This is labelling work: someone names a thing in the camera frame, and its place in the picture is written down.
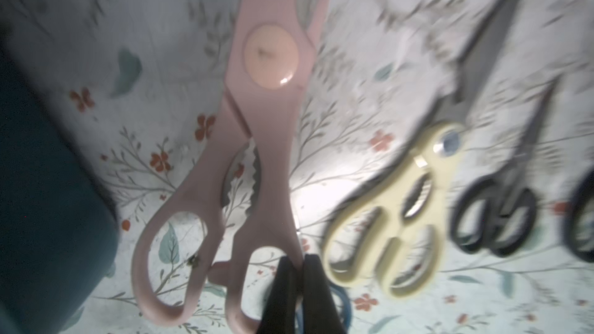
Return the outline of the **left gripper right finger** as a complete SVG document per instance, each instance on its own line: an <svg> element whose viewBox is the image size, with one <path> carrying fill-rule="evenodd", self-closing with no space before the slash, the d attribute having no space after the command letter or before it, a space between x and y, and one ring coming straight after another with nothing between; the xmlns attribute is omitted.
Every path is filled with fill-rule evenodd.
<svg viewBox="0 0 594 334"><path fill-rule="evenodd" d="M304 333L347 333L339 319L329 280L318 255L305 255L303 265Z"/></svg>

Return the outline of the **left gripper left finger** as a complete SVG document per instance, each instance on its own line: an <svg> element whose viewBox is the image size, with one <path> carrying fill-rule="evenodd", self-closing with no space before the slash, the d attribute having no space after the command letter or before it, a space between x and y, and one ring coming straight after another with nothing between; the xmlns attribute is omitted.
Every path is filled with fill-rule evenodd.
<svg viewBox="0 0 594 334"><path fill-rule="evenodd" d="M300 279L288 257L282 257L257 334L294 334Z"/></svg>

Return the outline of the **blue handled scissors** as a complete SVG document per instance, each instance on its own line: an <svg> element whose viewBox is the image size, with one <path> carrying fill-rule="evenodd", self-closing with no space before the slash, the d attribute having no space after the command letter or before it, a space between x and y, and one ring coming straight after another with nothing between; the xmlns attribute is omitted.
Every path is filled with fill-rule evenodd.
<svg viewBox="0 0 594 334"><path fill-rule="evenodd" d="M334 299L335 306L337 308L337 313L339 315L339 319L345 329L346 332L349 331L351 327L352 318L353 318L353 309L351 305L351 300L348 297L347 291L334 284L329 283L329 290L332 294ZM295 313L295 329L297 333L303 334L304 333L304 322L303 322L303 306L300 306L296 313Z"/></svg>

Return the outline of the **cream yellow kitchen scissors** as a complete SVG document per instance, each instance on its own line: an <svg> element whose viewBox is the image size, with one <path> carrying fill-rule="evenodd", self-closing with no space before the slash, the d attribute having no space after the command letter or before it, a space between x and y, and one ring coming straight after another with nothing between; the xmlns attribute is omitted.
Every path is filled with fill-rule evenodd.
<svg viewBox="0 0 594 334"><path fill-rule="evenodd" d="M329 280L344 288L375 277L385 295L408 298L433 279L446 244L447 194L463 158L468 116L497 65L521 0L495 0L456 59L456 85L437 97L390 173L354 199L328 227L321 261ZM376 218L351 259L332 262L340 232L363 213ZM430 229L432 253L424 272L406 285L407 258L419 232Z"/></svg>

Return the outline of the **pink kitchen scissors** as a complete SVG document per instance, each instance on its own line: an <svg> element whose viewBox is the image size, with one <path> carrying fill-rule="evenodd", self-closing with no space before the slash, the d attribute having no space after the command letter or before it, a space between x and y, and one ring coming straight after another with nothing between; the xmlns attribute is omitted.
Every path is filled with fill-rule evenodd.
<svg viewBox="0 0 594 334"><path fill-rule="evenodd" d="M283 251L297 272L303 250L290 202L293 136L306 94L329 0L241 0L230 48L224 93L204 152L175 193L146 224L131 260L131 284L141 313L160 326L178 326L193 315L207 281L227 289L225 315L235 333L253 333L258 321L242 307L252 254ZM225 234L221 197L236 155L254 143L260 162L258 199L235 233L231 257L215 257ZM153 291L149 251L162 226L178 213L204 221L207 233L190 258L183 303L171 306Z"/></svg>

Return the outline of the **small black scissors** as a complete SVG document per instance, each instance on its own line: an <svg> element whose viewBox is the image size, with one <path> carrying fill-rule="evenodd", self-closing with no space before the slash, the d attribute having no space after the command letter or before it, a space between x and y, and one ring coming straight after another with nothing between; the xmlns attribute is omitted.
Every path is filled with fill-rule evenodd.
<svg viewBox="0 0 594 334"><path fill-rule="evenodd" d="M519 139L499 170L473 181L456 201L450 218L450 241L469 255L489 250L506 258L527 241L538 215L538 200L527 184L545 119L562 75L554 77Z"/></svg>

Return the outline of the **teal plastic storage box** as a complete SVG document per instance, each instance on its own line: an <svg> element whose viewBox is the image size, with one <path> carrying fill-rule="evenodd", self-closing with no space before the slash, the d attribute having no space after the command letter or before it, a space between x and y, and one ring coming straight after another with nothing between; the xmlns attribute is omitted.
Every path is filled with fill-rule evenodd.
<svg viewBox="0 0 594 334"><path fill-rule="evenodd" d="M112 266L113 211L1 55L1 331L57 333Z"/></svg>

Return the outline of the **large black scissors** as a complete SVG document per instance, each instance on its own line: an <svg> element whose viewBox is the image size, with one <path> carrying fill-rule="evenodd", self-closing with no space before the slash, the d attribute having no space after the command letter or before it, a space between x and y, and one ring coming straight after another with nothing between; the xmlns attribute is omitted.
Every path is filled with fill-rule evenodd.
<svg viewBox="0 0 594 334"><path fill-rule="evenodd" d="M578 259L592 264L593 246L586 247L586 241L579 240L579 222L586 215L588 206L593 205L593 167L573 188L562 223L562 240L567 249Z"/></svg>

